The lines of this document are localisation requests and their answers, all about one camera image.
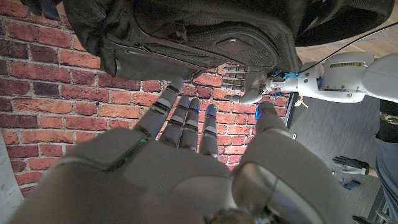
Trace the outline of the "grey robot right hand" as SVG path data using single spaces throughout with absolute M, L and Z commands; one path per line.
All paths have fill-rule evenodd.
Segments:
M 76 145 L 19 206 L 10 223 L 348 223 L 343 189 L 291 135 L 274 105 L 256 111 L 256 135 L 233 170 L 218 159 L 216 108 L 176 79 L 132 128 Z

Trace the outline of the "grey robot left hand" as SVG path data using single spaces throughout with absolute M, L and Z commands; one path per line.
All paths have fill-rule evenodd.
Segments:
M 221 87 L 226 90 L 239 90 L 244 94 L 225 95 L 224 99 L 234 103 L 254 104 L 262 98 L 268 74 L 273 68 L 227 66 Z

